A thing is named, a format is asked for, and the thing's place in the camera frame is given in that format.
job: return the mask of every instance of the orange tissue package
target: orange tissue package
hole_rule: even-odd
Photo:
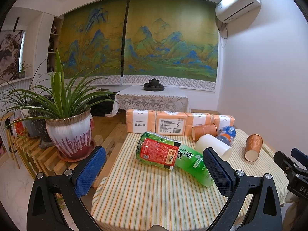
[[[129,109],[126,112],[126,124],[128,133],[154,132],[156,111]]]
[[[217,135],[220,134],[222,129],[226,126],[233,126],[235,118],[230,115],[212,115],[212,122],[217,127]]]
[[[186,113],[157,111],[155,132],[161,135],[183,136],[186,119]]]
[[[185,126],[185,136],[192,135],[192,128],[195,126],[210,124],[212,115],[208,113],[186,113],[187,120]]]

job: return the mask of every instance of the plastic bottle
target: plastic bottle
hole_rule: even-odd
[[[203,163],[202,154],[186,145],[182,144],[180,146],[175,165],[191,174],[199,183],[206,187],[210,187],[214,183]]]
[[[222,129],[221,133],[216,138],[221,140],[223,143],[226,143],[228,146],[231,146],[235,136],[235,128],[232,126],[226,126]]]

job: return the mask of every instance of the green tea bottle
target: green tea bottle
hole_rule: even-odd
[[[199,183],[206,187],[210,187],[214,183],[203,163],[202,154],[186,145],[182,144],[180,146],[175,165],[189,172]]]

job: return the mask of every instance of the bookshelf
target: bookshelf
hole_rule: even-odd
[[[48,46],[48,53],[47,53],[47,73],[53,72],[55,68],[55,54],[56,49],[59,44],[59,36],[61,32],[63,19],[59,17],[54,17],[52,27],[50,29],[50,41],[53,42],[53,47],[51,48]]]

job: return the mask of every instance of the screw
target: screw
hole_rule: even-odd
[[[265,174],[265,177],[270,180],[272,178],[272,175],[271,174]]]
[[[70,176],[72,173],[73,173],[73,171],[71,169],[67,169],[67,170],[64,171],[64,174],[66,176]]]
[[[243,171],[241,171],[241,170],[237,170],[237,171],[236,171],[236,174],[237,174],[238,176],[243,176],[245,173],[244,173]]]
[[[44,176],[43,173],[38,173],[38,174],[36,175],[36,178],[41,179],[43,176]]]

